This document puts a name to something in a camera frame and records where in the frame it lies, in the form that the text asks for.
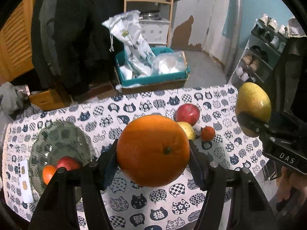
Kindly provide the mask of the person's right hand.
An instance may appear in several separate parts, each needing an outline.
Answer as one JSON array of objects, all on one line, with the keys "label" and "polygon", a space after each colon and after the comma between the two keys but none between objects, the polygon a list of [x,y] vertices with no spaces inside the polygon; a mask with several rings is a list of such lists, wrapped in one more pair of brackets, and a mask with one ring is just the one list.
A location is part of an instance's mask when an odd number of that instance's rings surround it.
[{"label": "person's right hand", "polygon": [[276,193],[277,201],[288,200],[290,198],[290,190],[297,189],[301,195],[299,198],[300,203],[306,201],[306,175],[292,172],[290,169],[283,167],[281,169],[281,178],[279,179],[279,186]]}]

